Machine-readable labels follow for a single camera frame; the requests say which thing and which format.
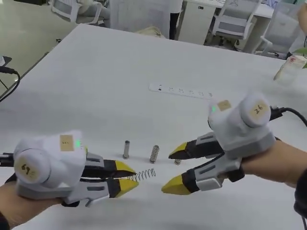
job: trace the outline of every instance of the green led light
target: green led light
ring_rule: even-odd
[[[76,141],[76,147],[80,147],[81,146],[81,141]]]

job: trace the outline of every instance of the black trousers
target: black trousers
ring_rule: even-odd
[[[287,53],[287,56],[286,56],[286,60],[288,59],[288,57],[291,57],[292,54],[290,52]]]
[[[178,18],[179,18],[179,13],[171,13],[171,19],[169,21],[169,39],[170,40],[175,39]]]

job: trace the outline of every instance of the wearable gripper device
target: wearable gripper device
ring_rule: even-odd
[[[270,148],[276,141],[268,122],[269,103],[261,93],[247,95],[237,106],[228,100],[211,99],[208,124],[212,132],[177,147],[170,159],[213,158],[171,179],[162,192],[177,195],[221,188],[223,177],[230,181],[242,179],[245,174],[241,161]]]
[[[59,197],[65,206],[72,207],[81,200],[87,200],[89,207],[138,185],[120,179],[135,174],[126,164],[87,152],[82,133],[77,130],[22,139],[14,153],[0,155],[0,166],[14,167],[18,195],[30,199]]]

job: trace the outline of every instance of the yellow fingertip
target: yellow fingertip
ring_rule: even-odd
[[[139,182],[127,179],[119,179],[120,192],[115,196],[116,198],[124,195],[139,185]]]
[[[189,195],[191,192],[184,186],[181,175],[171,179],[161,189],[163,193],[175,194],[175,195]]]
[[[170,156],[171,156],[172,154],[178,152],[178,151],[183,151],[183,150],[185,150],[187,144],[188,144],[187,142],[184,142],[184,143],[182,143],[181,145],[179,145],[179,146],[170,154]]]
[[[132,168],[130,168],[128,165],[126,165],[121,161],[115,161],[115,164],[116,164],[116,170],[118,171],[128,171],[131,173],[135,173],[135,171]]]

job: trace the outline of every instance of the white drawer cabinet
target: white drawer cabinet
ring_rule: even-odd
[[[187,2],[178,40],[203,45],[215,7]]]

